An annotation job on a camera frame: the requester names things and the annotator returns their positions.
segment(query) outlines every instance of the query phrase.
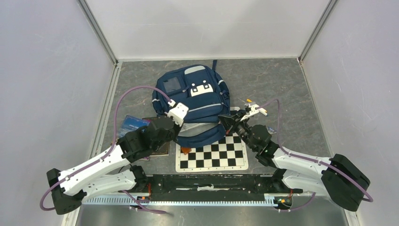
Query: white enclosure panel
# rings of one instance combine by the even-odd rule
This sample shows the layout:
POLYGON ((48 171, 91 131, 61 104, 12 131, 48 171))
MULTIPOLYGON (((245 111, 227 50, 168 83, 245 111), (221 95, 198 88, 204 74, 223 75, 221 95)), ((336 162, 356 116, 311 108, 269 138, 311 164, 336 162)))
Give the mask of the white enclosure panel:
POLYGON ((339 1, 304 68, 327 141, 371 180, 361 225, 399 215, 399 1, 339 1))
POLYGON ((0 225, 59 225, 46 172, 87 159, 113 65, 75 0, 3 0, 0 31, 0 225))
POLYGON ((119 59, 296 57, 328 0, 87 0, 119 59))

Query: gray surface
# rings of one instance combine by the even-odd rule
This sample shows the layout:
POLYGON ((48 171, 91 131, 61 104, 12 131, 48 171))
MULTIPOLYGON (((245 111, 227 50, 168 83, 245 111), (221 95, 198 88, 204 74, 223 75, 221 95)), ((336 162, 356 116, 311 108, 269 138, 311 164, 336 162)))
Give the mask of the gray surface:
POLYGON ((74 0, 2 0, 0 30, 0 225, 59 225, 46 172, 87 160, 113 66, 74 0))
MULTIPOLYGON (((138 85, 155 85, 156 80, 165 72, 192 64, 204 64, 211 67, 211 60, 199 61, 151 61, 125 62, 122 64, 118 85, 113 102, 110 120, 105 132, 103 149, 109 147, 112 140, 113 114, 120 96, 129 88, 138 85)), ((216 69, 230 89, 231 105, 243 107, 250 98, 258 104, 273 97, 279 97, 283 104, 282 141, 292 150, 328 156, 328 150, 321 127, 314 111, 305 79, 296 59, 242 59, 219 60, 216 69)), ((143 118, 155 116, 152 108, 150 90, 138 90, 122 101, 118 110, 118 127, 126 114, 143 118)), ((264 124, 277 127, 277 104, 267 108, 268 117, 258 114, 249 124, 264 124)), ((150 161, 136 161, 147 174, 175 174, 175 144, 171 143, 169 156, 152 157, 150 161)), ((255 154, 247 149, 249 169, 244 171, 224 171, 225 173, 272 173, 274 168, 264 167, 255 154)))
MULTIPOLYGON (((308 197, 295 197, 300 205, 308 197)), ((342 209, 317 197, 306 209, 278 214, 269 207, 162 206, 168 215, 135 212, 124 206, 83 205, 78 226, 347 226, 342 209)))
POLYGON ((371 181, 363 226, 397 225, 399 214, 399 1, 339 1, 304 62, 331 150, 371 181))

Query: chess mat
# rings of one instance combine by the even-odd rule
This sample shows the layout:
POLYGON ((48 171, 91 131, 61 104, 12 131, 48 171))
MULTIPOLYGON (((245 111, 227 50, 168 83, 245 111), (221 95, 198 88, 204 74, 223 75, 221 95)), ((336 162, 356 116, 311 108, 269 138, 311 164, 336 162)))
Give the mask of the chess mat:
POLYGON ((236 133, 211 145, 192 148, 188 154, 176 144, 176 171, 179 173, 247 169, 247 147, 236 133))

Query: metal frame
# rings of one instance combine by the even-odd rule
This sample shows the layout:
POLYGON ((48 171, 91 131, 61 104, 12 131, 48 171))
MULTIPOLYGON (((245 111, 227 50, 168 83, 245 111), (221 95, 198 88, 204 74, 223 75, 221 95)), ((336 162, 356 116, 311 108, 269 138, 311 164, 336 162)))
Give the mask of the metal frame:
POLYGON ((97 132, 95 139, 93 141, 92 149, 88 159, 96 156, 103 146, 103 140, 105 135, 105 129, 107 128, 108 118, 110 116, 113 97, 115 95, 116 85, 118 84, 120 68, 122 67, 122 63, 118 63, 116 67, 114 67, 111 82, 107 90, 107 96, 105 98, 104 107, 101 112, 100 121, 98 124, 97 132))
POLYGON ((305 59, 306 55, 308 54, 310 48, 312 47, 314 41, 316 40, 317 36, 319 35, 321 29, 323 28, 324 24, 326 23, 328 17, 330 16, 330 14, 333 11, 337 2, 338 2, 338 0, 330 0, 330 2, 328 2, 326 8, 324 9, 323 14, 321 15, 319 21, 316 24, 316 27, 314 28, 311 36, 309 37, 308 42, 306 43, 305 47, 302 50, 302 53, 298 57, 299 62, 302 62, 305 59))
POLYGON ((101 44, 103 45, 105 51, 108 54, 110 60, 116 65, 118 63, 118 59, 116 58, 115 54, 113 53, 110 44, 107 42, 103 32, 101 31, 100 26, 98 25, 96 18, 93 15, 93 12, 90 10, 88 3, 86 0, 77 0, 80 7, 82 8, 83 12, 85 13, 90 25, 92 26, 94 32, 96 33, 98 39, 100 40, 101 44))
POLYGON ((78 221, 79 210, 80 207, 70 213, 64 214, 60 226, 75 226, 78 221))
MULTIPOLYGON (((148 196, 148 193, 130 193, 135 199, 138 196, 148 196)), ((144 206, 268 206, 276 207, 277 204, 273 202, 274 196, 264 194, 264 201, 149 201, 143 202, 144 206)), ((89 199, 82 205, 136 205, 133 200, 125 194, 106 194, 99 195, 95 198, 89 199)))

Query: orange tag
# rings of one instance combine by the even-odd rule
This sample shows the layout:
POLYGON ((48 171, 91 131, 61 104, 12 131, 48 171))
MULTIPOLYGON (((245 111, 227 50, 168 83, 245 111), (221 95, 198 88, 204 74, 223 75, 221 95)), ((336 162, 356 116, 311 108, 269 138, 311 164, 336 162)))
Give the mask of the orange tag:
POLYGON ((186 154, 191 152, 191 148, 190 147, 181 147, 180 150, 182 150, 184 155, 186 155, 186 154))

